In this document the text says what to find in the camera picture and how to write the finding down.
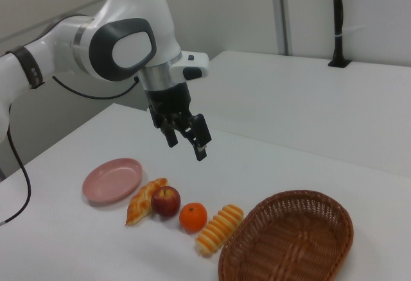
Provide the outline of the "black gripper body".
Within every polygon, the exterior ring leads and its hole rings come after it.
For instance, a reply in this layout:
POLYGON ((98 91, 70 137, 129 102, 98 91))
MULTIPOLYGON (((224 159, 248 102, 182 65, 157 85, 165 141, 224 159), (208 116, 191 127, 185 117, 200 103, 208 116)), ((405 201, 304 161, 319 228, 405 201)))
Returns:
POLYGON ((192 114, 189 111, 191 96, 186 83, 166 90, 146 90, 145 93, 156 128, 160 128, 164 121, 168 124, 175 123, 183 129, 188 128, 192 114))

